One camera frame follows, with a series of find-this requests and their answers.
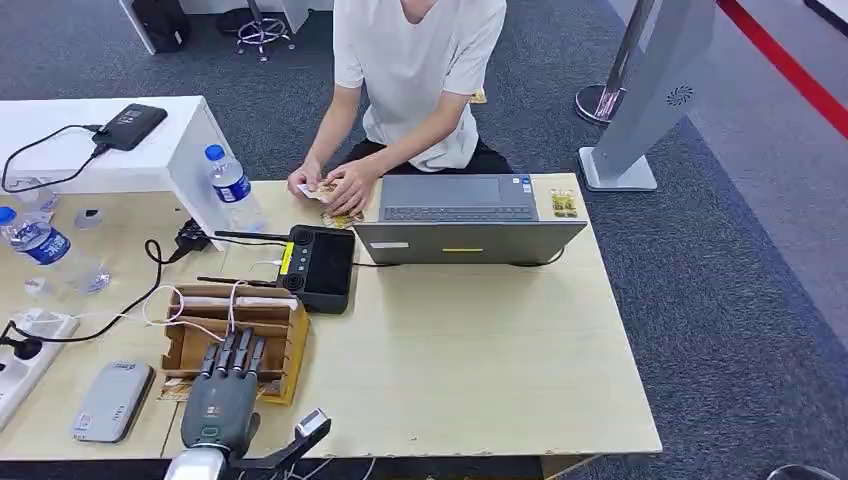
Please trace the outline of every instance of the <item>wooden box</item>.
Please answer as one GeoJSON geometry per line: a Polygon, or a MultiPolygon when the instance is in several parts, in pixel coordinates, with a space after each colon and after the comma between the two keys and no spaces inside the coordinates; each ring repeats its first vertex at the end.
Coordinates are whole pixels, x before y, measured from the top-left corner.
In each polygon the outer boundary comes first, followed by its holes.
{"type": "MultiPolygon", "coordinates": [[[[216,297],[229,300],[229,285],[183,285],[177,289],[184,297],[216,297]]],[[[284,306],[236,306],[233,309],[237,329],[253,327],[255,334],[265,337],[265,350],[259,371],[260,382],[280,381],[279,393],[263,393],[262,400],[291,405],[300,373],[309,316],[303,303],[283,288],[239,285],[235,298],[264,297],[297,300],[297,308],[284,306]]],[[[174,293],[168,317],[179,312],[179,296],[174,293]]],[[[220,337],[226,336],[227,306],[185,306],[176,321],[201,325],[220,337]]],[[[190,325],[169,325],[165,336],[171,340],[168,353],[162,356],[162,371],[169,377],[193,378],[200,372],[203,356],[210,343],[217,340],[190,325]]],[[[251,342],[252,351],[255,339],[251,342]]]]}

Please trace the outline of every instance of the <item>black cable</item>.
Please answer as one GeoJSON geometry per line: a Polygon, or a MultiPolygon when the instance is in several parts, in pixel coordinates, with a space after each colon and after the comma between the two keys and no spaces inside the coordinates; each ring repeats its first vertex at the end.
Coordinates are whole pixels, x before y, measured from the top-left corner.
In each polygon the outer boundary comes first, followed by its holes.
{"type": "Polygon", "coordinates": [[[276,245],[279,247],[286,246],[286,244],[283,242],[242,242],[239,240],[231,240],[229,238],[224,237],[210,237],[209,235],[204,235],[204,238],[208,238],[209,240],[218,240],[219,242],[235,243],[236,245],[247,245],[249,247],[256,247],[262,245],[276,245]]]}
{"type": "Polygon", "coordinates": [[[544,267],[545,265],[550,265],[550,264],[556,262],[557,260],[559,260],[560,258],[562,258],[563,253],[565,253],[565,247],[560,248],[559,252],[557,252],[557,254],[554,255],[554,258],[548,260],[545,263],[510,263],[510,265],[512,265],[513,267],[525,267],[525,268],[544,267]]]}
{"type": "Polygon", "coordinates": [[[71,180],[77,178],[79,176],[79,174],[82,173],[83,170],[85,170],[85,167],[87,167],[88,164],[91,163],[92,160],[99,157],[100,155],[103,155],[104,153],[106,153],[107,150],[109,150],[108,145],[104,145],[104,144],[97,145],[94,148],[94,151],[91,152],[91,155],[88,157],[88,160],[83,162],[83,164],[79,168],[79,170],[74,172],[74,174],[71,175],[68,178],[53,180],[53,181],[50,181],[50,182],[47,182],[47,183],[42,183],[40,185],[33,185],[31,187],[26,187],[26,188],[16,188],[14,190],[10,190],[9,187],[6,186],[6,175],[8,175],[8,173],[9,173],[9,167],[12,165],[12,160],[16,156],[18,156],[18,154],[20,154],[24,150],[32,148],[32,147],[34,147],[38,144],[46,142],[47,140],[50,140],[51,138],[55,137],[56,135],[64,132],[65,130],[71,129],[71,128],[83,128],[85,130],[88,130],[89,132],[97,133],[97,132],[99,132],[103,129],[103,126],[102,125],[65,125],[64,127],[60,128],[59,130],[56,130],[55,132],[51,133],[50,135],[47,135],[46,137],[44,137],[42,139],[36,140],[36,141],[30,143],[29,145],[25,145],[25,146],[17,149],[13,154],[9,155],[9,158],[6,159],[6,164],[3,166],[3,175],[2,175],[2,177],[0,177],[0,187],[3,187],[3,190],[5,190],[9,193],[23,193],[23,192],[28,192],[30,190],[37,190],[37,189],[42,188],[42,187],[49,187],[49,186],[52,186],[52,185],[58,185],[60,183],[65,183],[65,182],[71,181],[71,180]]]}
{"type": "Polygon", "coordinates": [[[398,267],[398,266],[400,266],[399,263],[359,263],[359,262],[353,262],[353,264],[356,265],[357,267],[373,267],[373,268],[398,267]]]}
{"type": "Polygon", "coordinates": [[[26,337],[26,338],[40,340],[42,342],[47,342],[47,343],[78,343],[78,342],[87,342],[89,340],[93,340],[93,339],[103,335],[104,333],[108,332],[112,327],[115,326],[116,323],[118,323],[118,320],[123,318],[122,315],[126,315],[130,310],[132,310],[133,308],[138,306],[138,304],[140,304],[141,302],[146,300],[150,295],[153,295],[153,292],[155,292],[156,289],[159,288],[159,285],[162,283],[162,267],[164,267],[165,265],[171,265],[172,263],[176,263],[179,259],[184,257],[189,251],[191,251],[191,250],[186,249],[186,248],[182,248],[182,247],[178,248],[171,255],[171,257],[168,260],[163,260],[162,259],[162,247],[161,247],[161,245],[159,245],[159,242],[157,242],[156,240],[153,240],[153,239],[149,239],[146,242],[144,242],[144,253],[146,253],[147,256],[151,260],[153,260],[154,263],[156,263],[156,280],[153,282],[153,286],[150,287],[150,290],[148,290],[144,295],[138,297],[131,304],[129,304],[129,306],[127,306],[126,308],[121,310],[121,313],[116,315],[115,318],[113,318],[109,323],[106,324],[106,326],[101,328],[99,331],[92,333],[91,335],[86,335],[84,337],[76,337],[76,338],[47,338],[47,337],[41,337],[41,336],[38,336],[38,335],[34,335],[32,333],[29,333],[29,332],[26,332],[24,330],[19,329],[18,326],[15,324],[14,320],[10,320],[9,324],[11,325],[13,330],[18,332],[19,335],[26,337]],[[151,246],[156,248],[155,253],[153,251],[151,251],[151,246]]]}

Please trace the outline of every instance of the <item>white t-shirt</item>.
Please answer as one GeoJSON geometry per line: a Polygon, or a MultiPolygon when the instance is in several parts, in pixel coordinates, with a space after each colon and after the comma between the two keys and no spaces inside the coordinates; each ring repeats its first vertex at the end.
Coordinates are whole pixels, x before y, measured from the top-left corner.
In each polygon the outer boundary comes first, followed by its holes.
{"type": "MultiPolygon", "coordinates": [[[[505,0],[436,0],[411,24],[400,0],[335,0],[335,81],[348,88],[365,81],[368,139],[396,143],[433,112],[442,91],[471,95],[482,87],[505,12],[505,0]]],[[[466,105],[456,130],[410,163],[425,172],[465,168],[477,139],[466,105]]]]}

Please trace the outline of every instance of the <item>office chair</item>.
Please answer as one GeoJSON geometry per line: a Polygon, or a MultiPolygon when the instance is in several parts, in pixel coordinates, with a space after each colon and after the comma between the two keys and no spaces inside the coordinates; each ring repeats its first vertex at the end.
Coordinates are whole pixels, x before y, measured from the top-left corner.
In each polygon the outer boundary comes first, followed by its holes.
{"type": "MultiPolygon", "coordinates": [[[[242,25],[238,30],[237,53],[244,53],[245,44],[256,45],[259,49],[259,61],[267,62],[268,56],[265,54],[265,44],[279,38],[291,42],[291,37],[289,37],[286,24],[282,20],[262,17],[262,10],[259,10],[256,0],[247,0],[247,6],[250,7],[253,19],[242,25]]],[[[294,44],[289,43],[289,50],[293,49],[294,44]]]]}
{"type": "Polygon", "coordinates": [[[820,468],[790,464],[775,469],[766,480],[839,480],[839,478],[820,468]]]}

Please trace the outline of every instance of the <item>white power strip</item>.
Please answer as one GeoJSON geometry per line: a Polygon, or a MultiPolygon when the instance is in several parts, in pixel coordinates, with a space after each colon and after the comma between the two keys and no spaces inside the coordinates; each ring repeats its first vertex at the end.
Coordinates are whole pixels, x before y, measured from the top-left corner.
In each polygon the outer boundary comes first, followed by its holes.
{"type": "MultiPolygon", "coordinates": [[[[45,338],[68,338],[79,326],[79,320],[74,317],[39,308],[17,314],[14,320],[21,330],[45,338]]],[[[16,357],[11,347],[0,347],[0,363],[6,366],[0,371],[0,430],[35,388],[35,384],[53,363],[62,347],[61,343],[44,343],[41,351],[29,360],[16,357]]]]}

